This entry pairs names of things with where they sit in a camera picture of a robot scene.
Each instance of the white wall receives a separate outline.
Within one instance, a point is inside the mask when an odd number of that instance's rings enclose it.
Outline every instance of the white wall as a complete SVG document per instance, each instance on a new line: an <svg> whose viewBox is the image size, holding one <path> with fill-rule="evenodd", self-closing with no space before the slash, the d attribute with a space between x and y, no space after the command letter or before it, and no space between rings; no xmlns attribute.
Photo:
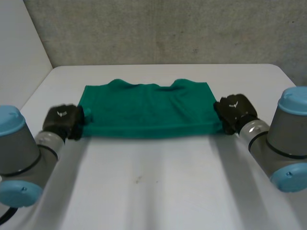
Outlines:
<svg viewBox="0 0 307 230"><path fill-rule="evenodd" d="M19 109L52 70L22 0L0 0L0 104Z"/></svg>

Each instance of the light blue robot joint cap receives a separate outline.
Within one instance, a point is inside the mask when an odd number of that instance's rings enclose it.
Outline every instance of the light blue robot joint cap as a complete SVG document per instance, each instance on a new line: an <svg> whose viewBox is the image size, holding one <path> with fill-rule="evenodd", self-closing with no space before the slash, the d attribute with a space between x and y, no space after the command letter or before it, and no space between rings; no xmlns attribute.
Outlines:
<svg viewBox="0 0 307 230"><path fill-rule="evenodd" d="M0 105L0 137L17 132L25 125L19 109L11 105Z"/></svg>
<svg viewBox="0 0 307 230"><path fill-rule="evenodd" d="M270 181L282 192L299 192L307 188L307 163L287 165L275 171Z"/></svg>
<svg viewBox="0 0 307 230"><path fill-rule="evenodd" d="M0 183L0 202L9 207L28 207L42 195L43 189L27 181L2 181Z"/></svg>
<svg viewBox="0 0 307 230"><path fill-rule="evenodd" d="M278 107L286 113L307 116L307 86L299 86L286 89Z"/></svg>

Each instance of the table surface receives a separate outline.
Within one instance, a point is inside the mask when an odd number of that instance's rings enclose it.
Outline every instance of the table surface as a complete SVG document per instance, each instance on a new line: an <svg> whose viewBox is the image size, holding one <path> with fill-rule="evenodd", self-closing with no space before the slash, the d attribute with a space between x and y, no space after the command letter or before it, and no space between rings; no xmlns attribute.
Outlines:
<svg viewBox="0 0 307 230"><path fill-rule="evenodd" d="M273 65L74 66L52 70L22 109L37 134L49 107L77 104L85 85L113 79L208 82L215 98L243 93L271 123L294 84ZM40 202L2 229L305 230L307 191L279 192L236 136L68 141Z"/></svg>

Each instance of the gray concrete wall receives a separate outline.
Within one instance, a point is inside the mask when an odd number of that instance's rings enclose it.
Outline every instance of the gray concrete wall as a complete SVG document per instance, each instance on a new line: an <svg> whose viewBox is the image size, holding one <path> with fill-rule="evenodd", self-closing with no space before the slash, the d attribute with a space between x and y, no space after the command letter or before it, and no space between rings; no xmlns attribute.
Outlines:
<svg viewBox="0 0 307 230"><path fill-rule="evenodd" d="M307 85L307 0L24 0L54 67L272 63Z"/></svg>

